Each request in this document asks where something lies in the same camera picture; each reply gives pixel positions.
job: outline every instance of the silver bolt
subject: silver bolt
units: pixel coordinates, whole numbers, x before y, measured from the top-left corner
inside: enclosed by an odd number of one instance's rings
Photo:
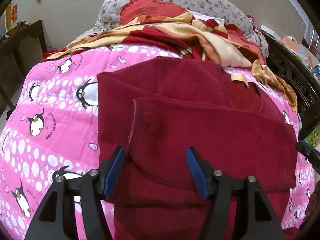
[[[221,177],[223,175],[223,172],[220,170],[215,170],[213,174],[216,175],[217,177]]]
[[[248,177],[248,180],[249,180],[250,182],[255,182],[255,181],[256,181],[256,177],[250,175],[250,176]]]
[[[58,176],[56,178],[56,182],[62,182],[64,180],[64,177],[63,176]]]
[[[96,176],[98,174],[98,170],[91,170],[89,171],[90,176]]]

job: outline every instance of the bed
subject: bed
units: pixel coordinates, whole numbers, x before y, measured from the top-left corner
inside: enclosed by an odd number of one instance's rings
[[[130,0],[105,0],[95,26],[81,36],[110,30],[119,23],[121,7]],[[255,31],[244,12],[226,0],[165,0],[202,15],[222,18],[234,24],[247,40],[261,48],[268,57],[269,46]],[[67,179],[82,176],[99,165],[98,99],[96,75],[116,71],[157,56],[181,57],[178,54],[146,45],[117,44],[89,49],[81,54],[35,65],[26,76],[16,110],[0,134],[0,220],[13,239],[23,239],[37,206],[52,183],[52,174],[63,170]],[[235,73],[234,68],[226,68]],[[249,71],[242,71],[249,82],[256,82]],[[283,95],[261,87],[284,109]],[[90,102],[85,95],[96,95]],[[299,120],[289,116],[299,136]],[[301,154],[296,167],[297,186],[291,190],[283,228],[299,227],[304,218],[308,197],[314,190],[314,170]],[[21,201],[18,193],[25,199]],[[113,206],[102,202],[114,235]],[[81,200],[75,199],[80,239],[86,239],[81,217]]]

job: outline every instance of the dark wood carving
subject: dark wood carving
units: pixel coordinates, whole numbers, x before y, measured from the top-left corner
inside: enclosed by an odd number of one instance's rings
[[[299,139],[304,139],[320,123],[320,85],[308,69],[285,47],[263,33],[270,47],[269,68],[296,92],[302,121]]]

